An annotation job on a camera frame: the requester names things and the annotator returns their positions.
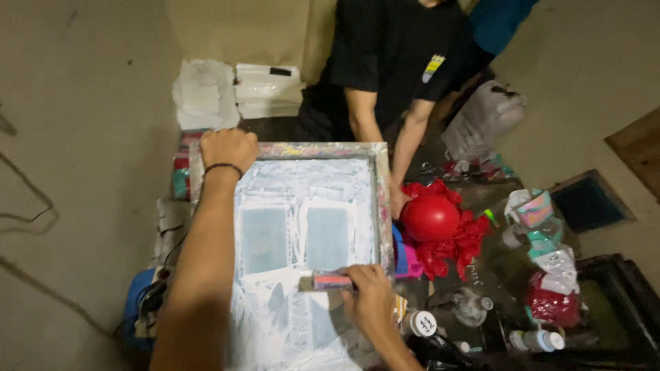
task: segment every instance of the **red balloon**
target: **red balloon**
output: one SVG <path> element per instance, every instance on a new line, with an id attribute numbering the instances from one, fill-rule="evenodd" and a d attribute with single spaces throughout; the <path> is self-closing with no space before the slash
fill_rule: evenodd
<path id="1" fill-rule="evenodd" d="M 453 203 L 438 195 L 424 195 L 405 205 L 401 215 L 406 231 L 418 242 L 440 242 L 458 229 L 458 211 Z"/>

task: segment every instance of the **bracelet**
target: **bracelet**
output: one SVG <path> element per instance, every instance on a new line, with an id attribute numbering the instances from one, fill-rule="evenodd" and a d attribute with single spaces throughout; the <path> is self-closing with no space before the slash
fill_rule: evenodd
<path id="1" fill-rule="evenodd" d="M 225 163 L 213 164 L 213 165 L 209 166 L 208 168 L 204 169 L 204 175 L 208 174 L 211 170 L 213 170 L 215 168 L 233 168 L 234 170 L 236 170 L 238 172 L 238 180 L 243 179 L 243 172 L 238 168 L 238 166 L 236 166 L 234 164 L 225 164 Z"/>

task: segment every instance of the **hand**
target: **hand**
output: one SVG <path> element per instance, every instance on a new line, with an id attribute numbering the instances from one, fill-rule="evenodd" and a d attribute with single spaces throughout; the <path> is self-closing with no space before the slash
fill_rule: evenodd
<path id="1" fill-rule="evenodd" d="M 346 268 L 345 273 L 358 287 L 355 293 L 341 292 L 346 314 L 362 334 L 372 343 L 392 336 L 399 337 L 393 317 L 396 299 L 383 267 L 376 264 L 352 265 Z"/>
<path id="2" fill-rule="evenodd" d="M 225 163 L 236 165 L 243 173 L 250 169 L 259 153 L 257 135 L 241 129 L 209 130 L 202 135 L 200 146 L 205 168 Z"/>
<path id="3" fill-rule="evenodd" d="M 389 208 L 392 212 L 392 218 L 399 220 L 401 217 L 401 210 L 405 204 L 412 198 L 401 191 L 400 186 L 391 186 L 389 188 Z"/>

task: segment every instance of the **t-shirt logo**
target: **t-shirt logo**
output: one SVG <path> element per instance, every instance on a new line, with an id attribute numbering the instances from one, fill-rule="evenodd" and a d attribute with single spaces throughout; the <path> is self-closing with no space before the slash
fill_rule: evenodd
<path id="1" fill-rule="evenodd" d="M 431 58 L 431 62 L 428 62 L 426 66 L 426 70 L 424 71 L 424 74 L 422 75 L 422 82 L 424 84 L 428 83 L 428 81 L 433 77 L 433 74 L 438 70 L 438 67 L 445 61 L 445 57 L 443 57 L 440 54 L 435 54 L 433 55 L 433 58 Z"/>

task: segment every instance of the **red tissue paper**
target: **red tissue paper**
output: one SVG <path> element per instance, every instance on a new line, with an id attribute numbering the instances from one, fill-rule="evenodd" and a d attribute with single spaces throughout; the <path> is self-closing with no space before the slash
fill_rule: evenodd
<path id="1" fill-rule="evenodd" d="M 529 280 L 527 305 L 532 317 L 561 327 L 575 327 L 579 323 L 580 300 L 575 291 L 569 295 L 541 288 L 544 271 L 536 272 Z"/>
<path id="2" fill-rule="evenodd" d="M 481 241 L 489 233 L 488 218 L 481 216 L 475 220 L 474 213 L 463 210 L 458 205 L 463 201 L 461 195 L 447 188 L 443 181 L 436 179 L 428 187 L 419 183 L 410 183 L 401 186 L 403 193 L 415 198 L 421 195 L 439 195 L 445 197 L 456 206 L 459 215 L 459 224 L 456 233 L 441 242 L 417 242 L 407 233 L 403 233 L 404 243 L 415 248 L 417 259 L 424 268 L 424 274 L 433 281 L 435 276 L 445 277 L 449 267 L 445 259 L 456 262 L 456 269 L 463 281 L 466 280 L 465 267 L 472 263 L 472 259 L 481 253 Z"/>

